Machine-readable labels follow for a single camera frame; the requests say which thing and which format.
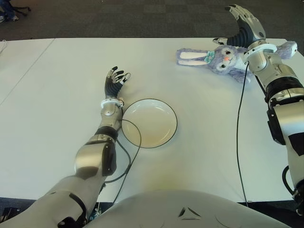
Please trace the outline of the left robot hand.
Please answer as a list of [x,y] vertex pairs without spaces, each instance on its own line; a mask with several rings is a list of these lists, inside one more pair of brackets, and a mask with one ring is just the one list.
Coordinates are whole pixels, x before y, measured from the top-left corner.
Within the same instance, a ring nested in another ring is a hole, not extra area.
[[105,98],[116,99],[123,85],[130,79],[130,77],[131,73],[125,73],[123,70],[118,70],[117,66],[111,68],[105,79]]

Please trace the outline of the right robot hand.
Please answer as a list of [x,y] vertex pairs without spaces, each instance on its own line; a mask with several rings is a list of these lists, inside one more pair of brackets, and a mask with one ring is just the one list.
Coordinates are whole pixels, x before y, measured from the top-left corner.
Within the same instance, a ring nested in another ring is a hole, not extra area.
[[262,24],[249,10],[237,4],[226,6],[225,10],[230,12],[235,18],[239,31],[234,36],[228,38],[214,38],[214,43],[247,48],[256,41],[266,39],[266,32]]

